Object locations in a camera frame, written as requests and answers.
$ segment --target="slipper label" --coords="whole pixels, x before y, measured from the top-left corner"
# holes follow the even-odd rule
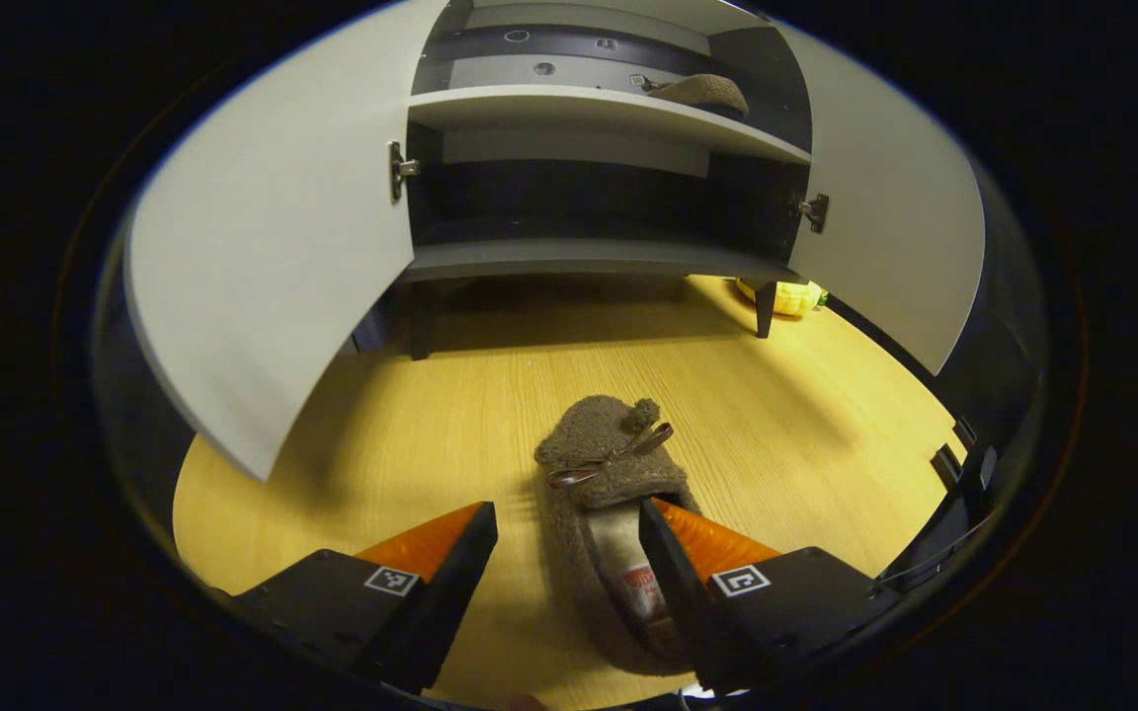
[[[758,572],[758,568],[752,565],[736,568],[735,571],[715,572],[710,577],[715,578],[715,584],[718,584],[718,588],[727,597],[753,593],[754,589],[762,589],[772,585],[772,580],[767,580],[767,577],[762,576],[762,572]]]
[[[652,568],[648,563],[622,572],[622,586],[640,620],[655,622],[667,618],[665,598],[661,597],[661,589],[655,585],[655,576],[652,574]]]

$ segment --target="yellow toy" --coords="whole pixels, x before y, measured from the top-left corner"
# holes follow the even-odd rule
[[[749,288],[741,280],[736,280],[736,288],[740,289],[741,294],[753,300],[753,289]],[[819,288],[819,284],[809,283],[789,283],[778,282],[775,284],[775,312],[776,314],[784,314],[785,316],[800,316],[814,309],[816,306],[823,306],[827,301],[827,291]]]

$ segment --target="slipper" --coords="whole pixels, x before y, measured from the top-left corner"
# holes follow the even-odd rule
[[[687,477],[662,443],[659,408],[607,395],[575,402],[534,458],[542,464],[551,540],[582,623],[621,670],[677,675],[692,669],[638,540],[638,505],[657,496],[700,512]]]
[[[749,102],[741,93],[736,82],[718,75],[692,75],[671,84],[660,85],[650,91],[652,99],[665,99],[687,107],[714,109],[729,108],[728,117],[742,118],[749,116]]]

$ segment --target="white cabinet door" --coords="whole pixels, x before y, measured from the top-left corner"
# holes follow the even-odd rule
[[[939,372],[981,278],[981,192],[960,146],[861,64],[776,23],[810,94],[810,183],[832,204],[802,221],[790,266]]]
[[[411,262],[387,143],[406,139],[444,6],[388,6],[261,73],[173,149],[131,217],[126,291],[155,377],[259,480],[336,349]]]

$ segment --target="cabinet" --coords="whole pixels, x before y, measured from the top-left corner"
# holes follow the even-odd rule
[[[414,93],[435,76],[417,69],[444,9],[388,6],[251,78],[132,207],[139,341],[184,417],[244,472],[270,477],[336,348],[399,278],[800,274],[940,369],[976,291],[980,197],[960,148],[892,86],[778,26],[809,94],[802,139],[592,86]],[[461,159],[457,131],[473,148],[585,131],[602,156],[566,160],[555,151],[572,141],[551,140],[550,157]],[[421,162],[398,198],[389,141]],[[610,160],[609,146],[629,157]],[[832,197],[822,233],[797,213],[818,192]]]

